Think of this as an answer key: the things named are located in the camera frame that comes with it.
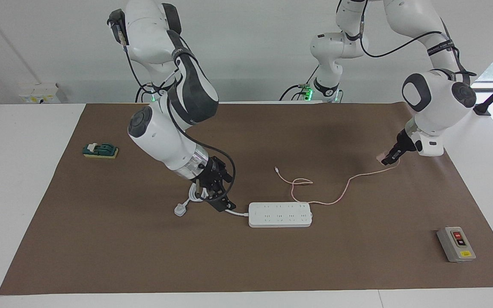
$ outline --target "power strip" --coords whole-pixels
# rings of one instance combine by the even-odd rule
[[[305,228],[313,217],[309,204],[299,202],[250,203],[248,215],[252,228]]]

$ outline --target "brown paper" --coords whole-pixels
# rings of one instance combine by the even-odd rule
[[[312,206],[309,228],[250,228],[207,203],[179,218],[190,182],[127,136],[139,108],[87,105],[0,295],[493,287],[493,232],[446,154],[354,179],[340,203]],[[188,132],[233,156],[229,197],[244,212],[291,201],[274,166],[315,182],[299,199],[333,201],[352,175],[384,168],[376,155],[410,117],[402,103],[221,105]],[[85,158],[92,142],[119,155]],[[475,261],[446,261],[444,226],[463,228]]]

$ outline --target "pink cable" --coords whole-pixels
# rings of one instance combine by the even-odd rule
[[[324,202],[321,202],[321,201],[309,201],[309,202],[305,202],[305,203],[310,203],[310,204],[311,203],[315,203],[315,204],[321,204],[321,205],[333,205],[335,203],[338,203],[344,197],[344,195],[346,194],[347,188],[349,187],[351,180],[353,180],[354,178],[364,177],[365,175],[372,175],[372,174],[382,173],[382,172],[385,172],[385,171],[388,171],[388,170],[391,170],[391,169],[395,169],[395,168],[397,168],[399,166],[400,163],[401,163],[401,160],[399,160],[397,162],[397,165],[392,166],[391,168],[387,168],[387,169],[384,169],[384,170],[380,170],[380,171],[376,171],[376,172],[371,172],[371,173],[357,174],[354,177],[350,177],[347,180],[346,188],[344,189],[344,192],[342,193],[342,195],[336,201],[334,201],[332,203],[324,203]],[[292,185],[292,188],[290,189],[290,195],[292,196],[292,199],[294,199],[294,201],[296,201],[296,202],[303,203],[303,201],[299,201],[298,199],[296,199],[296,197],[294,197],[294,186],[296,186],[296,185],[311,185],[311,184],[313,184],[313,181],[312,180],[309,180],[309,179],[299,178],[299,179],[294,179],[294,181],[292,181],[292,182],[289,182],[286,179],[284,179],[284,177],[282,177],[282,175],[280,175],[279,169],[277,167],[275,167],[275,172],[277,173],[277,175],[279,175],[279,177],[281,178],[281,180],[283,180],[286,183]]]

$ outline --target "gray switch box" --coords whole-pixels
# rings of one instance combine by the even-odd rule
[[[446,227],[439,230],[437,236],[448,261],[465,262],[476,258],[471,244],[460,227]]]

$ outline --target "table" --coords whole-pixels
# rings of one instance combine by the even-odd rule
[[[0,105],[0,283],[84,105]],[[493,228],[493,120],[470,113],[446,131],[446,150]],[[0,296],[0,306],[493,306],[493,288],[202,294]]]

